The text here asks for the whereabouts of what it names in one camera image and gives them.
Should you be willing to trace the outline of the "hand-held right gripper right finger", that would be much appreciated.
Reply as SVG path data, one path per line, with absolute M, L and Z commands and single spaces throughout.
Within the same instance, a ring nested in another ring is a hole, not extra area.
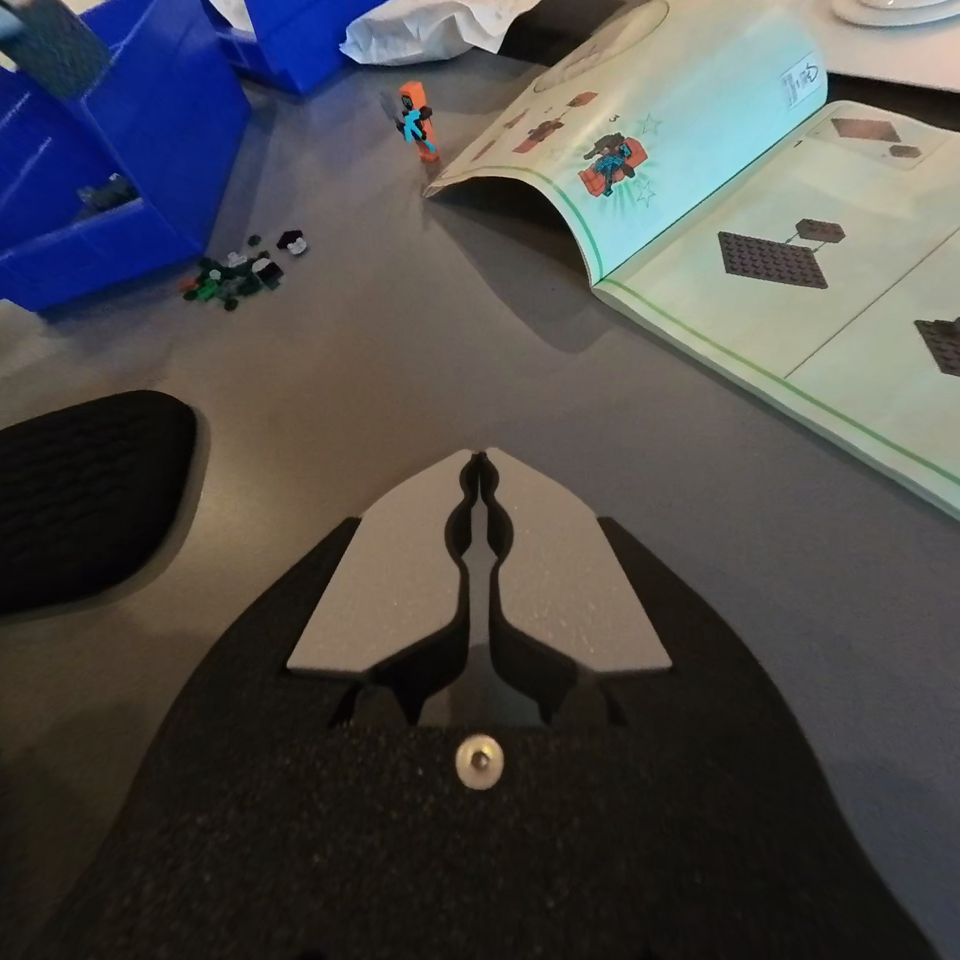
M 670 670 L 672 660 L 597 514 L 499 448 L 493 504 L 508 522 L 497 589 L 506 623 L 596 675 Z

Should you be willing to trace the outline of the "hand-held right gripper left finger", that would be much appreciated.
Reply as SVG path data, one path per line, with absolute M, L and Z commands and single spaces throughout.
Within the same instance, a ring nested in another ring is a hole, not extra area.
M 454 625 L 470 597 L 477 462 L 461 449 L 362 515 L 287 660 L 289 671 L 371 676 Z

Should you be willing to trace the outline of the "blue plastic bin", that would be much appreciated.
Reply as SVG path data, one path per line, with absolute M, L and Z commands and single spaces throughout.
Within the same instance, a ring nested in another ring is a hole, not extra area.
M 341 44 L 354 20 L 380 1 L 246 1 L 248 26 L 228 16 L 236 2 L 203 1 L 222 53 L 244 79 L 304 96 L 347 64 Z
M 2 69 L 1 296 L 31 312 L 197 258 L 251 105 L 201 2 L 103 2 L 108 46 L 75 100 Z M 81 222 L 77 189 L 120 173 L 140 198 Z

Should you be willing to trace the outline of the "pile of small toy bricks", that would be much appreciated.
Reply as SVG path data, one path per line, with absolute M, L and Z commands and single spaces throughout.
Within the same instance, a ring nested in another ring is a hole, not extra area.
M 246 236 L 242 246 L 225 256 L 198 258 L 193 270 L 177 286 L 177 294 L 187 304 L 218 305 L 233 313 L 246 301 L 263 293 L 273 293 L 286 282 L 289 260 L 303 259 L 310 251 L 306 235 L 300 229 L 287 229 L 267 244 L 260 233 Z

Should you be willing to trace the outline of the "building instruction booklet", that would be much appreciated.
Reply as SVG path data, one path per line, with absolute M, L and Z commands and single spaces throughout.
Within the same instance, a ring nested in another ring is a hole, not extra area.
M 633 4 L 424 197 L 533 188 L 601 301 L 957 520 L 958 130 L 828 78 L 781 3 Z

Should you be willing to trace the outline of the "grey desk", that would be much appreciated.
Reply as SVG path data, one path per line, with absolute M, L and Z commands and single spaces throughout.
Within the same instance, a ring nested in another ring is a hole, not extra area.
M 186 268 L 50 314 L 2 304 L 2 426 L 136 389 L 203 415 L 165 568 L 2 623 L 2 958 L 100 846 L 211 644 L 347 515 L 497 447 L 613 517 L 750 645 L 876 867 L 958 958 L 958 523 L 609 309 L 549 205 L 422 168 L 348 70 L 253 114 L 211 238 L 308 254 L 233 314 Z

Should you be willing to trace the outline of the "dark desk with wooden edge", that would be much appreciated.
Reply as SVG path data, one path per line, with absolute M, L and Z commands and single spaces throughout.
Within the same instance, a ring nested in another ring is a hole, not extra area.
M 958 133 L 959 94 L 949 90 L 829 72 L 827 101 L 849 101 Z

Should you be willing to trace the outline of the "heap of dark grey bricks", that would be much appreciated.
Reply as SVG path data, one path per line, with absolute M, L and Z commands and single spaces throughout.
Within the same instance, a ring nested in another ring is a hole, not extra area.
M 124 174 L 114 173 L 99 186 L 77 189 L 78 212 L 74 222 L 82 222 L 112 210 L 119 209 L 140 198 L 138 188 Z

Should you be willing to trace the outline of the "black textured pad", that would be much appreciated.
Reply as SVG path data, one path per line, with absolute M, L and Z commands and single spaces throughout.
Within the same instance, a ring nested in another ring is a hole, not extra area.
M 185 402 L 131 390 L 1 432 L 1 613 L 72 605 L 127 582 L 169 537 L 200 432 Z

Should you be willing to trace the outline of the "orange toy brick model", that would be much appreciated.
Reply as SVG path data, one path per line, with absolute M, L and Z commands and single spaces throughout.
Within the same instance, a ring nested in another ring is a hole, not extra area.
M 433 129 L 433 110 L 426 101 L 426 90 L 418 80 L 404 83 L 398 90 L 399 118 L 394 121 L 404 141 L 412 143 L 426 164 L 440 161 Z

